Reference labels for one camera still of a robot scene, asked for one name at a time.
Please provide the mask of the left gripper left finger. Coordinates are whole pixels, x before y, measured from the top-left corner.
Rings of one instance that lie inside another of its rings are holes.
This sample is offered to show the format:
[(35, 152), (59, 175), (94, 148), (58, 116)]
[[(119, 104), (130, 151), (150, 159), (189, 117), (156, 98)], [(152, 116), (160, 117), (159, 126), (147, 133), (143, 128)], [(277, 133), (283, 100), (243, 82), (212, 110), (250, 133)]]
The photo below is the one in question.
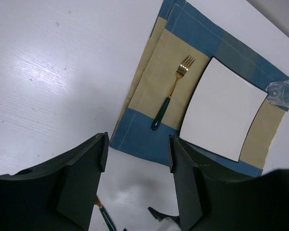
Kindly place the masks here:
[(0, 175), (0, 231), (87, 231), (109, 136), (98, 133), (48, 161)]

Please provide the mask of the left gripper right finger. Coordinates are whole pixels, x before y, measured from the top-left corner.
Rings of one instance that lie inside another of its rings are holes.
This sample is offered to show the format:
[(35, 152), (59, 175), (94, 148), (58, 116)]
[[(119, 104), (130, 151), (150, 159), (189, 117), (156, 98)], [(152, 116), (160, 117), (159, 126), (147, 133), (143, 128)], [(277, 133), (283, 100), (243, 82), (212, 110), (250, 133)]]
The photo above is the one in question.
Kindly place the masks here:
[(169, 137), (183, 231), (289, 231), (289, 169), (235, 172)]

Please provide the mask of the white square plate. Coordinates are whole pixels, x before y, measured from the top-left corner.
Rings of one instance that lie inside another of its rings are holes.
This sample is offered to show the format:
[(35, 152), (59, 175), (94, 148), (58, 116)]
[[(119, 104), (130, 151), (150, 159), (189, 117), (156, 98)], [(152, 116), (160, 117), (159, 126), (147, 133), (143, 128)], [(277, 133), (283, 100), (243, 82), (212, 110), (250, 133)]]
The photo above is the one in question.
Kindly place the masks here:
[(179, 137), (238, 162), (250, 127), (266, 97), (267, 92), (213, 57), (189, 101)]

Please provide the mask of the clear drinking glass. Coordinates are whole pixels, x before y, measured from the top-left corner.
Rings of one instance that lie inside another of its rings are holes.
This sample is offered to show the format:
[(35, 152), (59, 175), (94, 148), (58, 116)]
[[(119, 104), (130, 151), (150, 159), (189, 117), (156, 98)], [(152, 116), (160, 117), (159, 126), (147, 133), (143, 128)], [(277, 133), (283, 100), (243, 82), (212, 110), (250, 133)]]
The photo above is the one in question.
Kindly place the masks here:
[(271, 105), (289, 108), (289, 80), (270, 83), (266, 92)]

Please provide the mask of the gold fork green handle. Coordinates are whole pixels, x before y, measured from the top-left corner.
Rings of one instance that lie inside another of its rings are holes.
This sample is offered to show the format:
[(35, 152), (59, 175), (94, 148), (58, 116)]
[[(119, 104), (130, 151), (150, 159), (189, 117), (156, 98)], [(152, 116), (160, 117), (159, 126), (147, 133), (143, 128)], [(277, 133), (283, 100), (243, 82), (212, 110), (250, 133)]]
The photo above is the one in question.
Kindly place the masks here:
[(175, 77), (176, 77), (176, 80), (168, 94), (168, 96), (166, 97), (166, 99), (164, 100), (162, 106), (160, 107), (156, 117), (154, 118), (152, 124), (151, 124), (151, 129), (153, 131), (157, 130), (161, 124), (161, 121), (167, 111), (167, 108), (169, 106), (169, 103), (171, 101), (171, 97), (172, 97), (172, 94), (175, 90), (175, 87), (178, 83), (178, 81), (180, 79), (182, 79), (185, 74), (188, 72), (188, 70), (190, 69), (190, 67), (192, 66), (192, 64), (194, 63), (195, 61), (195, 58), (193, 58), (191, 55), (188, 55), (181, 63), (180, 65), (178, 66), (178, 68), (176, 69), (176, 72), (175, 72)]

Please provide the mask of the blue and tan placemat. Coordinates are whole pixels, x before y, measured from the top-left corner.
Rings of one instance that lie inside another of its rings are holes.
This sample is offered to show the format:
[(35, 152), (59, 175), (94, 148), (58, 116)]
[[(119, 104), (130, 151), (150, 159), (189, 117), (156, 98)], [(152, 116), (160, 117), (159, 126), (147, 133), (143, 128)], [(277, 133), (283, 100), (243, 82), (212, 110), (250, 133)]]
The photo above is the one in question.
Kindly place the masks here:
[[(161, 124), (153, 131), (151, 124), (176, 80), (176, 69), (188, 55), (195, 61), (178, 81)], [(168, 166), (169, 137), (179, 136), (192, 94), (213, 57), (265, 92), (270, 83), (289, 80), (281, 70), (216, 25), (191, 3), (165, 0), (137, 67), (110, 146)], [(234, 171), (258, 177), (263, 173), (269, 148), (286, 112), (285, 107), (264, 100), (238, 162), (190, 145)]]

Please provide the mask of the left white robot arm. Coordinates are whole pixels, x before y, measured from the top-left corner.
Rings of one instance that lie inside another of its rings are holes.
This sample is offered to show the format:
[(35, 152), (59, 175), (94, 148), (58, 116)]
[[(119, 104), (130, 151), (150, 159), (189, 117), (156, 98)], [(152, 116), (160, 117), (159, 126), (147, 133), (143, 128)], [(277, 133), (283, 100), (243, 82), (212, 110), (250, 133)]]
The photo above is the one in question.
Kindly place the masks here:
[[(107, 133), (15, 175), (0, 176), (0, 231), (86, 231), (109, 147)], [(289, 231), (289, 169), (250, 177), (170, 136), (179, 215), (149, 208), (161, 231)]]

